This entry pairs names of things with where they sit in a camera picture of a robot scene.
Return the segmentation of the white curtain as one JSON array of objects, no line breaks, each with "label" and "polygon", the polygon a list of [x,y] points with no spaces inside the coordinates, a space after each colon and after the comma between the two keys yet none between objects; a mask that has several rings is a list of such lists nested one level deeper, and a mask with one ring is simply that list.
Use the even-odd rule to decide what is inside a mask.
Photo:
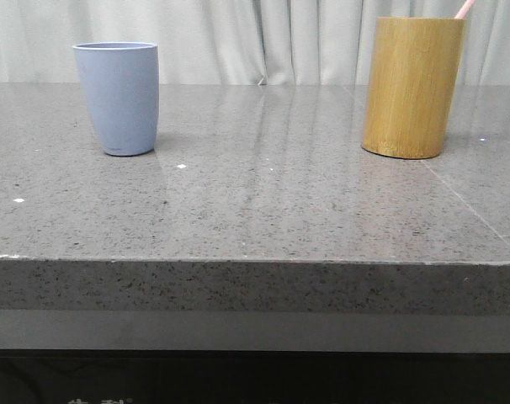
[{"label": "white curtain", "polygon": [[0,82],[74,82],[79,43],[155,43],[178,84],[365,84],[377,18],[458,1],[0,1]]}]

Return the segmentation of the blue plastic cup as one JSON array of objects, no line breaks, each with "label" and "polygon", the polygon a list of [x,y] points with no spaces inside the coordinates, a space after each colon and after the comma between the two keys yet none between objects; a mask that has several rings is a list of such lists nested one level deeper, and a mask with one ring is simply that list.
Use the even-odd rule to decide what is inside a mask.
[{"label": "blue plastic cup", "polygon": [[158,46],[144,42],[74,45],[88,112],[105,153],[154,149],[159,117]]}]

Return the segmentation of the bamboo cylindrical holder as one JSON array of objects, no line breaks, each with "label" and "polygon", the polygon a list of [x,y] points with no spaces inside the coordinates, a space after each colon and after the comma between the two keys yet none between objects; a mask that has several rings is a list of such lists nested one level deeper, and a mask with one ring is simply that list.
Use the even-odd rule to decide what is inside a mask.
[{"label": "bamboo cylindrical holder", "polygon": [[464,32],[462,19],[377,19],[363,149],[402,159],[441,153]]}]

